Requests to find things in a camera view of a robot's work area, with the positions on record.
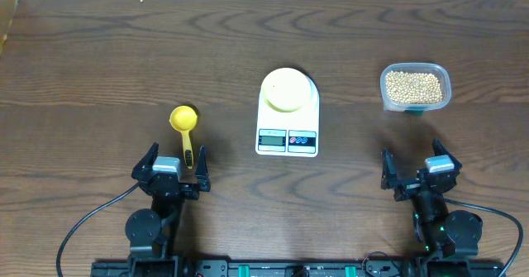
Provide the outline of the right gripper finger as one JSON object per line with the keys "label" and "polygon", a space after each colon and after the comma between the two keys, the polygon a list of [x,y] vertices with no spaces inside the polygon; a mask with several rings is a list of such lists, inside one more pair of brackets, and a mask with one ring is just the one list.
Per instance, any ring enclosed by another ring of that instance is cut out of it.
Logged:
{"label": "right gripper finger", "polygon": [[454,164],[456,170],[460,170],[462,168],[462,164],[442,145],[439,139],[433,139],[432,149],[435,156],[447,155]]}
{"label": "right gripper finger", "polygon": [[381,189],[394,189],[398,180],[398,174],[393,163],[393,155],[384,148],[382,151],[383,171],[381,178]]}

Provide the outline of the yellow measuring scoop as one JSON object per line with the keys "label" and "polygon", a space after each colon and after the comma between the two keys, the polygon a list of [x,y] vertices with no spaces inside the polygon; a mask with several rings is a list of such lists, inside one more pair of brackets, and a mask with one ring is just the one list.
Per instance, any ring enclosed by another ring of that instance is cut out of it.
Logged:
{"label": "yellow measuring scoop", "polygon": [[178,106],[169,116],[169,123],[182,137],[183,157],[188,169],[193,168],[193,145],[190,133],[198,123],[198,115],[190,106]]}

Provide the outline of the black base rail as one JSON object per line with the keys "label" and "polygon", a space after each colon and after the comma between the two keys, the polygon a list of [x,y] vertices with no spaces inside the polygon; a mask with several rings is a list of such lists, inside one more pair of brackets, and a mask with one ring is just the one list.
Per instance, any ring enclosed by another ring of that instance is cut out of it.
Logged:
{"label": "black base rail", "polygon": [[148,260],[94,262],[91,277],[188,276],[188,277],[394,277],[419,276],[408,261],[355,262],[234,262],[226,260]]}

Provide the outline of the clear plastic container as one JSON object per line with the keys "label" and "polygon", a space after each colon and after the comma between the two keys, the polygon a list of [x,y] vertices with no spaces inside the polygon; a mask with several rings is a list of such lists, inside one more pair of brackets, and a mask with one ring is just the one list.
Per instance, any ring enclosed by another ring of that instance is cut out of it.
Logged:
{"label": "clear plastic container", "polygon": [[380,75],[385,111],[422,114],[445,107],[452,89],[448,72],[433,63],[397,63]]}

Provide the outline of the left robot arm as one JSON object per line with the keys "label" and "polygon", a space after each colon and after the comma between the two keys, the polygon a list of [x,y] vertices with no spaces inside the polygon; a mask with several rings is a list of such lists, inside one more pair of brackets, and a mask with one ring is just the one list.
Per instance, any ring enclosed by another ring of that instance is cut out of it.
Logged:
{"label": "left robot arm", "polygon": [[181,180],[181,162],[177,157],[159,155],[154,143],[133,167],[131,177],[152,198],[149,208],[140,209],[126,221],[130,242],[130,276],[192,276],[193,263],[172,254],[183,204],[198,200],[201,192],[211,190],[206,162],[207,147],[201,146],[195,169],[195,183]]}

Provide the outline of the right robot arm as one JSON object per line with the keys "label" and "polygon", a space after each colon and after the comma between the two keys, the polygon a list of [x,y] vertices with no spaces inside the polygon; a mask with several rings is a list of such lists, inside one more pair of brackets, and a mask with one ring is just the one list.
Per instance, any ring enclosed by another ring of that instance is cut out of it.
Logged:
{"label": "right robot arm", "polygon": [[466,263],[478,255],[483,230],[478,215],[448,210],[443,194],[456,186],[462,164],[439,140],[432,142],[432,149],[434,155],[425,159],[425,167],[407,179],[398,177],[393,155],[386,149],[382,153],[381,189],[392,189],[397,202],[412,202],[416,237],[427,249],[426,256],[412,263],[420,276],[428,274],[432,262]]}

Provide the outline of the soybeans in container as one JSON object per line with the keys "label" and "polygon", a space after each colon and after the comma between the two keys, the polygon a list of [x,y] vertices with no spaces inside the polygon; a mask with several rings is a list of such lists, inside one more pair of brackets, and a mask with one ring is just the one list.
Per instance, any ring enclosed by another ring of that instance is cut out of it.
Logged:
{"label": "soybeans in container", "polygon": [[389,71],[386,91],[396,103],[429,104],[443,100],[441,82],[434,74]]}

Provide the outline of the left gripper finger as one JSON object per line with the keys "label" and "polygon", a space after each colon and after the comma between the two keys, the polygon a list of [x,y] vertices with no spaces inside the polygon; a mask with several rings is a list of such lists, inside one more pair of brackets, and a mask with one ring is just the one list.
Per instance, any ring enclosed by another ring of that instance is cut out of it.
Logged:
{"label": "left gripper finger", "polygon": [[158,156],[159,144],[154,142],[147,153],[141,158],[141,160],[136,164],[136,171],[149,171],[152,170],[152,167],[155,163],[155,159]]}
{"label": "left gripper finger", "polygon": [[207,170],[206,154],[207,147],[201,146],[199,150],[197,168],[195,170],[195,178],[197,179],[198,187],[202,192],[211,191],[211,181]]}

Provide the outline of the yellow plastic bowl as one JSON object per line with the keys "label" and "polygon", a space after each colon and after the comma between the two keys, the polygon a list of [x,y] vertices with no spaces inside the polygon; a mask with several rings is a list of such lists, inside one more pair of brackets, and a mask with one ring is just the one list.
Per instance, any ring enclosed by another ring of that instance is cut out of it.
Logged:
{"label": "yellow plastic bowl", "polygon": [[267,74],[261,84],[264,101],[279,112],[294,112],[311,97],[309,78],[293,68],[280,68]]}

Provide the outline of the white digital kitchen scale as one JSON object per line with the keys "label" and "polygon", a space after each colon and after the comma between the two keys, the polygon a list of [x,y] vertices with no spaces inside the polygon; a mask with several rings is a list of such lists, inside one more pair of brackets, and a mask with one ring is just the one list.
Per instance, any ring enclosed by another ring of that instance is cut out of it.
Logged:
{"label": "white digital kitchen scale", "polygon": [[294,112],[279,112],[271,108],[264,101],[260,87],[255,133],[257,154],[290,157],[318,155],[320,96],[317,86],[306,76],[311,84],[311,97]]}

